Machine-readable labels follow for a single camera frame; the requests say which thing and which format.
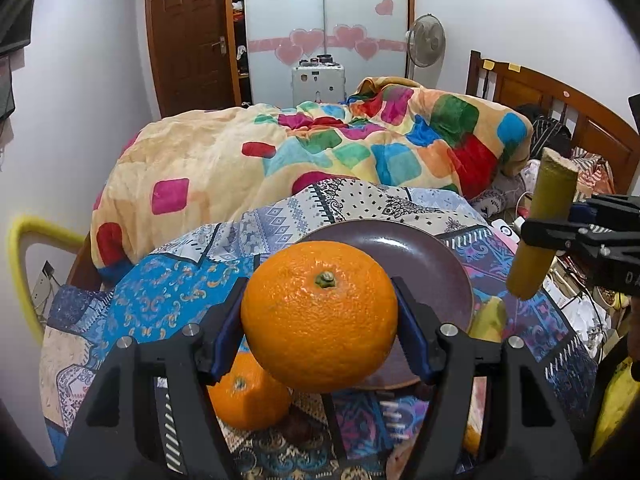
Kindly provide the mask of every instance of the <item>pink square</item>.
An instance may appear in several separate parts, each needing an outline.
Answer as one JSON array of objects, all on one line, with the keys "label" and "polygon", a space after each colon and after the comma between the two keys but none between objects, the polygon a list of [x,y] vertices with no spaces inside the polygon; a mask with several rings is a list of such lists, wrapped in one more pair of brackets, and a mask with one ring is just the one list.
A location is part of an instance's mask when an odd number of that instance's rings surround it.
[{"label": "pink square", "polygon": [[154,186],[151,212],[154,215],[181,211],[187,206],[188,178],[160,180]]}]

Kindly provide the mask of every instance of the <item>metal bolt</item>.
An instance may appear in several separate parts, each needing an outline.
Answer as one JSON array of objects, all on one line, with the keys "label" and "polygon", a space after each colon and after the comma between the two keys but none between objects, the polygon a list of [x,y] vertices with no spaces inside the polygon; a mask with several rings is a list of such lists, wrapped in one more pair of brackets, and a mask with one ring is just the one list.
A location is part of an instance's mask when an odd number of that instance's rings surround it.
[{"label": "metal bolt", "polygon": [[512,335],[510,338],[507,339],[507,341],[511,348],[515,348],[515,349],[524,348],[524,341],[522,340],[521,337]]},{"label": "metal bolt", "polygon": [[116,341],[116,346],[122,349],[129,348],[132,344],[133,344],[133,338],[129,335],[124,335],[122,337],[119,337],[118,340]]},{"label": "metal bolt", "polygon": [[200,331],[200,325],[197,323],[188,323],[182,327],[182,333],[185,336],[193,337]]},{"label": "metal bolt", "polygon": [[442,332],[442,335],[453,337],[458,333],[458,327],[451,323],[445,323],[444,325],[441,325],[440,331]]}]

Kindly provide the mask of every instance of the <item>pink stripe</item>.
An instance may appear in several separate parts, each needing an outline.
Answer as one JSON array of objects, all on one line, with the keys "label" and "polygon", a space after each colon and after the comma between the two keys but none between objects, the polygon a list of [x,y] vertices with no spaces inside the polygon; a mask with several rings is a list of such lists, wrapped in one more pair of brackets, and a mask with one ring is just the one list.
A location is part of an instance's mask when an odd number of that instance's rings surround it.
[{"label": "pink stripe", "polygon": [[[374,38],[367,38],[368,40],[374,40],[378,42],[380,50],[389,50],[391,52],[404,52],[406,44],[404,41],[394,40],[375,40]],[[276,50],[281,45],[289,45],[291,40],[289,38],[268,38],[266,40],[254,40],[250,41],[248,45],[249,52],[269,52]],[[327,47],[344,47],[340,44],[340,41],[335,36],[326,37]]]}]

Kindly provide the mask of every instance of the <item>pink heart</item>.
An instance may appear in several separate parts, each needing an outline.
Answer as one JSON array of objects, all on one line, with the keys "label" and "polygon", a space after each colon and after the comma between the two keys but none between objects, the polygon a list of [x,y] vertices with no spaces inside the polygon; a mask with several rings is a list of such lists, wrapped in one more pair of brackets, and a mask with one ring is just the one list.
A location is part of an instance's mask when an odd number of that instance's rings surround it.
[{"label": "pink heart", "polygon": [[308,56],[311,56],[324,41],[324,30],[321,28],[314,28],[313,30],[306,31],[303,28],[297,28],[289,35],[291,43],[297,46],[301,46],[302,50]]},{"label": "pink heart", "polygon": [[343,46],[349,50],[353,50],[358,41],[362,41],[367,37],[367,29],[362,25],[336,25],[334,34],[338,40],[338,46]]},{"label": "pink heart", "polygon": [[380,16],[391,16],[394,13],[394,1],[382,0],[376,5],[376,12]]},{"label": "pink heart", "polygon": [[356,52],[367,61],[374,57],[379,50],[380,46],[376,40],[367,38],[366,40],[356,43]]},{"label": "pink heart", "polygon": [[285,65],[293,65],[302,59],[304,50],[299,45],[293,45],[289,40],[276,49],[276,57]]}]

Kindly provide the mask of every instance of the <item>white wardrobe door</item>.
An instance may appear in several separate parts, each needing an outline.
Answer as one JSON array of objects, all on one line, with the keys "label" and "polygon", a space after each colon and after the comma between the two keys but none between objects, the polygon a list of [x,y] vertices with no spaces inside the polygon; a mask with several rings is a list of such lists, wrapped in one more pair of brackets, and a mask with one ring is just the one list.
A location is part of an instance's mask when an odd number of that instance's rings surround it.
[{"label": "white wardrobe door", "polygon": [[350,95],[368,76],[404,76],[408,0],[326,0],[328,53]]},{"label": "white wardrobe door", "polygon": [[291,68],[324,52],[322,0],[245,0],[254,103],[293,106]]}]

